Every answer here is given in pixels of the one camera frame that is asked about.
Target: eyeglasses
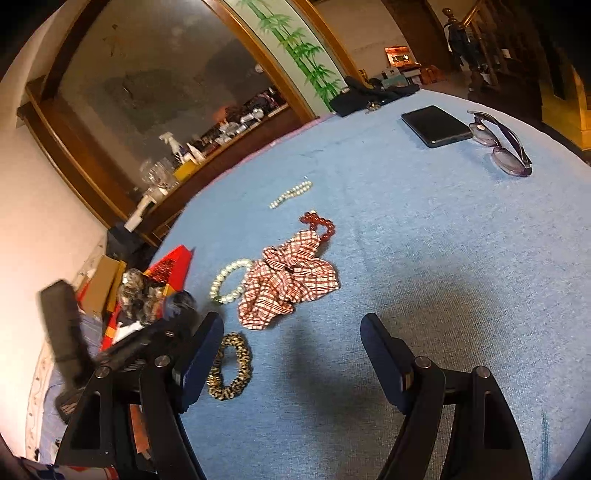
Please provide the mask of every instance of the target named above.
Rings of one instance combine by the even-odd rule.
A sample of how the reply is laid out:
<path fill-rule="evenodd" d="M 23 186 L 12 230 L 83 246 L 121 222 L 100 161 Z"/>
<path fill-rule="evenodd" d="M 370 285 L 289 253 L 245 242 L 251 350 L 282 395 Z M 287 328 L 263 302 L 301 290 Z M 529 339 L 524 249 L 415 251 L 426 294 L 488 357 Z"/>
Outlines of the eyeglasses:
<path fill-rule="evenodd" d="M 502 171 L 517 177 L 528 177 L 531 175 L 531 160 L 521 146 L 519 138 L 517 138 L 517 135 L 515 135 L 512 130 L 488 113 L 473 112 L 471 110 L 468 110 L 468 113 L 474 114 L 474 122 L 468 125 L 474 135 L 474 140 L 487 147 L 493 147 L 492 159 Z M 496 135 L 482 123 L 483 120 L 491 122 L 499 127 L 519 157 L 516 157 L 501 145 L 501 142 Z"/>

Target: black smartphone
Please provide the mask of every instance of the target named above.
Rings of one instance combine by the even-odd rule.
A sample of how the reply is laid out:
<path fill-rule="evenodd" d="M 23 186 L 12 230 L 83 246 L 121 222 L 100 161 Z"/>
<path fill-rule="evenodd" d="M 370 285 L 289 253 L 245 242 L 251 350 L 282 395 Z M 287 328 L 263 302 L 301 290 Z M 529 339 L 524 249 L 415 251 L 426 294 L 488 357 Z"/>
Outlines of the black smartphone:
<path fill-rule="evenodd" d="M 466 124 L 435 105 L 403 113 L 402 120 L 430 148 L 472 138 Z"/>

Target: table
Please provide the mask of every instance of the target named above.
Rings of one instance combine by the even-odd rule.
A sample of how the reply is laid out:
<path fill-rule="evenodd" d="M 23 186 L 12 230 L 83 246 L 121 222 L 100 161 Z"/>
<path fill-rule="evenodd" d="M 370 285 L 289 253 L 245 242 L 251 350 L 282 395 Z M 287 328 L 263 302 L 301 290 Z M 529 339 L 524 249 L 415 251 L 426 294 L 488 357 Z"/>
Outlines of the table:
<path fill-rule="evenodd" d="M 520 137 L 533 175 L 507 176 L 473 140 L 427 148 L 400 115 L 431 104 L 466 123 L 468 109 L 496 116 Z M 305 178 L 309 192 L 268 208 Z M 186 289 L 199 312 L 220 312 L 226 333 L 243 332 L 252 349 L 240 397 L 219 402 L 204 391 L 181 417 L 207 477 L 375 479 L 402 422 L 359 339 L 362 316 L 376 312 L 442 368 L 489 366 L 534 478 L 551 478 L 591 418 L 590 205 L 591 170 L 566 148 L 500 112 L 425 90 L 369 115 L 329 118 L 206 187 L 158 255 L 194 248 Z M 312 209 L 336 225 L 320 253 L 342 288 L 262 332 L 241 328 L 236 303 L 208 299 L 212 280 L 290 238 Z M 235 372 L 223 369 L 227 381 Z M 427 478 L 438 477 L 446 445 L 442 435 Z"/>

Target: white wall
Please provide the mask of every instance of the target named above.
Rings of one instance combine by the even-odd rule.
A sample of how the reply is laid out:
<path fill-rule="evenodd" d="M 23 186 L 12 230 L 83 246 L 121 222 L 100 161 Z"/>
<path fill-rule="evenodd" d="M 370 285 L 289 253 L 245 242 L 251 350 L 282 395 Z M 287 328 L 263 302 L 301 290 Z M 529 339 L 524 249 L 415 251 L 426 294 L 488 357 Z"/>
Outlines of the white wall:
<path fill-rule="evenodd" d="M 62 12 L 33 34 L 0 82 L 0 432 L 21 456 L 25 455 L 31 381 L 45 337 L 37 292 L 59 278 L 73 280 L 105 234 L 103 225 L 64 183 L 27 127 L 15 129 L 26 82 L 48 68 L 43 45 L 54 48 L 65 33 L 62 28 L 57 37 L 46 39 Z"/>
<path fill-rule="evenodd" d="M 385 47 L 408 45 L 381 0 L 325 0 L 314 6 L 370 77 L 388 67 Z"/>

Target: metal bolt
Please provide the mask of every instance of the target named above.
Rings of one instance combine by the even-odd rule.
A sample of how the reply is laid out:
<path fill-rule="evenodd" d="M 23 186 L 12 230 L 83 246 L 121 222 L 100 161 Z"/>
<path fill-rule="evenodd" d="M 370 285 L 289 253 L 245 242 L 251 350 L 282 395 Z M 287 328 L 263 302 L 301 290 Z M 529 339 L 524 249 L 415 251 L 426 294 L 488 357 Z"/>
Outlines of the metal bolt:
<path fill-rule="evenodd" d="M 95 370 L 96 378 L 105 378 L 110 373 L 111 369 L 109 367 L 99 367 Z"/>
<path fill-rule="evenodd" d="M 160 355 L 154 360 L 154 365 L 157 367 L 166 367 L 170 363 L 170 357 L 168 355 Z"/>
<path fill-rule="evenodd" d="M 491 371 L 487 367 L 479 366 L 476 367 L 476 374 L 481 378 L 488 378 L 491 376 Z"/>
<path fill-rule="evenodd" d="M 431 366 L 431 361 L 426 356 L 418 356 L 414 359 L 414 363 L 419 368 L 429 368 Z"/>

